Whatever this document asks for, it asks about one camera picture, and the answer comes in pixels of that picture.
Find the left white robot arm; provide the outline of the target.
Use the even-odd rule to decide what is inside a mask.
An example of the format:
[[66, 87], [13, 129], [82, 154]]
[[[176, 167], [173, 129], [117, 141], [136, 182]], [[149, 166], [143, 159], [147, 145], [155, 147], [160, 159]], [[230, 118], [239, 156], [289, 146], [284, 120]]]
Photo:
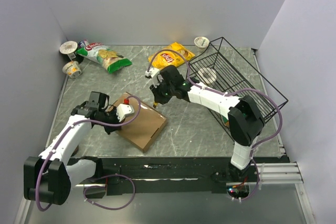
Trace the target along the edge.
[[24, 198], [49, 205], [62, 205], [73, 186], [85, 179], [98, 183], [104, 170], [99, 158], [84, 157], [69, 166], [73, 152], [94, 125], [102, 125], [110, 134], [121, 128], [117, 108], [107, 112], [107, 94], [92, 91], [89, 99], [76, 106], [64, 129], [37, 157], [28, 157], [24, 162]]

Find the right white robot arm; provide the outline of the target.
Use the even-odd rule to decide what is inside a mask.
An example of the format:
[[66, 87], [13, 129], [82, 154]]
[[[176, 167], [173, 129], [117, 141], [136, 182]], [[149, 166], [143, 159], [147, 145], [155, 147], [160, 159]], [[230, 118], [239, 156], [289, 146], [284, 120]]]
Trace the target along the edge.
[[251, 163], [252, 145], [265, 126], [265, 120], [255, 100], [249, 95], [241, 98], [222, 93], [189, 76], [185, 79], [177, 67], [172, 65], [162, 70], [148, 68], [145, 77], [152, 80], [150, 90], [154, 95], [155, 106], [167, 104], [172, 97], [176, 97], [202, 105], [228, 121], [234, 140], [229, 174], [235, 181], [243, 180]]

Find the brown can at edge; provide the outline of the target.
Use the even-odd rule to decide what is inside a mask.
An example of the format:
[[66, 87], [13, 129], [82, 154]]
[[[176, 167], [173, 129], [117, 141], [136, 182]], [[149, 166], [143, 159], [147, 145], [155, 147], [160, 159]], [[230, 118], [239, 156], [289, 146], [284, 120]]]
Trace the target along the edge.
[[78, 151], [79, 151], [79, 145], [77, 145], [77, 147], [75, 148], [74, 154], [76, 155], [78, 153]]

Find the green white chips bag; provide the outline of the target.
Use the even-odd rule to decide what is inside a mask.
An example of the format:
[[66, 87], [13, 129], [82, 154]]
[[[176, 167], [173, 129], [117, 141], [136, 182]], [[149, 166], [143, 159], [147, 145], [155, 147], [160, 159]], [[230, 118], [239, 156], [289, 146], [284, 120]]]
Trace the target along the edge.
[[131, 66], [132, 62], [112, 50], [110, 46], [94, 42], [79, 48], [76, 53], [102, 66], [108, 73], [114, 73], [123, 67]]

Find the yogurt cup yellow label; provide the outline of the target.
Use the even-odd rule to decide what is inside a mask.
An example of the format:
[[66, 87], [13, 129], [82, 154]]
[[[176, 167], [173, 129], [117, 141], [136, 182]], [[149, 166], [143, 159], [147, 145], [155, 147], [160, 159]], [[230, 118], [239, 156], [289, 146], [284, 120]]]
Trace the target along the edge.
[[82, 74], [82, 71], [79, 67], [79, 63], [77, 61], [70, 61], [66, 63], [63, 66], [62, 71], [71, 79], [77, 78]]

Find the yogurt cup at back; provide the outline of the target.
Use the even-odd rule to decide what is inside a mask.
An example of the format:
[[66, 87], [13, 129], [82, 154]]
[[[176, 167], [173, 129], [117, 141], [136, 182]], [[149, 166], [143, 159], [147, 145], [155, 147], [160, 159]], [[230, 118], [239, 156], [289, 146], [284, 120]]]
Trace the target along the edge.
[[203, 53], [209, 46], [209, 39], [204, 36], [198, 36], [194, 39], [194, 45], [199, 54]]

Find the green snack pack in basket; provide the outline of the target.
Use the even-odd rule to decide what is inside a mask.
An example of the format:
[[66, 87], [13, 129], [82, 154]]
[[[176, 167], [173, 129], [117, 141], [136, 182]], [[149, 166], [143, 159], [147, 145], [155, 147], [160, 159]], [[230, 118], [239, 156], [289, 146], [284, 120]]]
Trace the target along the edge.
[[230, 128], [229, 120], [224, 116], [221, 116], [221, 118], [222, 118], [222, 123], [223, 123], [224, 127], [229, 129]]

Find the blue white cup behind bag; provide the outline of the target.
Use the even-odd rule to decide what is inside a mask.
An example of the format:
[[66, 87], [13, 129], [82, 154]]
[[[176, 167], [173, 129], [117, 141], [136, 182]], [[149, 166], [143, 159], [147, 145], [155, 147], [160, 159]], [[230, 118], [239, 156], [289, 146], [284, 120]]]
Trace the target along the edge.
[[84, 48], [84, 47], [86, 47], [87, 45], [89, 45], [90, 43], [87, 41], [87, 40], [81, 40], [81, 41], [79, 41], [78, 42], [78, 49], [80, 49], [80, 48]]

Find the yogurt cup upright corner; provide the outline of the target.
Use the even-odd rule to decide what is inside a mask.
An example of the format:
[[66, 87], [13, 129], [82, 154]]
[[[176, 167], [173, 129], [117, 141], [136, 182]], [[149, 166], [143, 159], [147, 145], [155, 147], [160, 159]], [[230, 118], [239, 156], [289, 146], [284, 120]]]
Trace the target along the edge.
[[71, 61], [74, 61], [76, 58], [75, 52], [77, 48], [78, 44], [75, 41], [67, 41], [60, 46], [59, 51], [61, 54], [67, 55]]

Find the aluminium rail frame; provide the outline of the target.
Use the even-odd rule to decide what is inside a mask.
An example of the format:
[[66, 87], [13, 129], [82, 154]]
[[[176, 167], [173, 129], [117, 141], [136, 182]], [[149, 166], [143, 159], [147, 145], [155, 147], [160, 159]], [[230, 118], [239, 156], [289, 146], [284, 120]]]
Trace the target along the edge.
[[72, 186], [76, 186], [86, 180], [95, 183], [105, 179], [109, 175], [119, 174], [135, 181], [196, 181], [201, 182], [210, 179], [219, 183], [242, 182], [247, 179], [250, 182], [266, 183], [299, 183], [301, 175], [299, 168], [294, 163], [265, 163], [251, 164], [245, 172], [234, 171], [232, 167], [224, 168], [222, 164], [112, 164], [102, 165], [86, 159], [81, 159], [75, 164], [66, 166], [59, 161], [53, 161], [46, 167], [34, 165], [29, 168], [24, 166], [24, 180], [27, 185], [30, 181], [36, 181], [39, 173], [42, 178], [50, 178], [53, 182], [57, 179], [69, 179]]

